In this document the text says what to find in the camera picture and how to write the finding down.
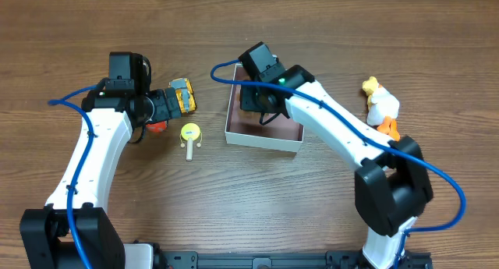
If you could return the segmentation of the yellow toy bulldozer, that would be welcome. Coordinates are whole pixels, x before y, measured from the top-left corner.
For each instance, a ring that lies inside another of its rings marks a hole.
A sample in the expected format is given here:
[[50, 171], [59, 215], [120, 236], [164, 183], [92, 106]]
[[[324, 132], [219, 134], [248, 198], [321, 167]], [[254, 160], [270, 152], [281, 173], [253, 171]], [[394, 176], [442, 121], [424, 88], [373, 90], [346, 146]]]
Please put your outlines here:
[[192, 113], [196, 111], [197, 106], [193, 88], [188, 78], [178, 78], [172, 80], [169, 83], [169, 86], [175, 89], [181, 113]]

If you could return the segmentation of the white plush duck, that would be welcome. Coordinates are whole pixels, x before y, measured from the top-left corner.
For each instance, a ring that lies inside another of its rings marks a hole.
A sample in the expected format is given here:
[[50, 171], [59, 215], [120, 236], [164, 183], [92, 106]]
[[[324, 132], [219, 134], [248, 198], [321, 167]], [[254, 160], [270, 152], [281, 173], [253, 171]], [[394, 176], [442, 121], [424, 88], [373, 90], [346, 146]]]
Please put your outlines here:
[[397, 123], [400, 108], [398, 99], [383, 87], [374, 76], [363, 81], [362, 90], [367, 95], [367, 124], [375, 126], [378, 132], [399, 141], [401, 136]]

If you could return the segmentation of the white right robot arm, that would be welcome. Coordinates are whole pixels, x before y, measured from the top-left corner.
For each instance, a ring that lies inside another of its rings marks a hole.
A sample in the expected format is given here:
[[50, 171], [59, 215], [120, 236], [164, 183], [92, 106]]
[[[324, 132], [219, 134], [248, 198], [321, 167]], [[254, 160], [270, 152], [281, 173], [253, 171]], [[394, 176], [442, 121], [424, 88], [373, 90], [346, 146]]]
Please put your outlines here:
[[368, 226], [357, 264], [368, 268], [431, 267], [428, 254], [405, 250], [413, 228], [434, 196], [419, 145], [380, 133], [336, 102], [303, 67], [280, 62], [257, 66], [244, 62], [249, 78], [241, 89], [241, 108], [282, 114], [312, 129], [355, 172], [355, 205]]

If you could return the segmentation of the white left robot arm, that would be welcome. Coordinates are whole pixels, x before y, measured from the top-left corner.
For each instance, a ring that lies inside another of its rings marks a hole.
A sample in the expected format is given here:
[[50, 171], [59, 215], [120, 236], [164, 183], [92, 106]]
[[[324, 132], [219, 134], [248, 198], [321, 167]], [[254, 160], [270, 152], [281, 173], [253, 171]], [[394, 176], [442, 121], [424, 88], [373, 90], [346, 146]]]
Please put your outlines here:
[[108, 76], [84, 88], [79, 105], [50, 100], [82, 117], [80, 136], [67, 169], [39, 209], [27, 209], [20, 235], [32, 268], [166, 268], [157, 243], [125, 244], [107, 214], [121, 153], [137, 130], [167, 122], [181, 112], [173, 88], [152, 90], [147, 57], [112, 52]]

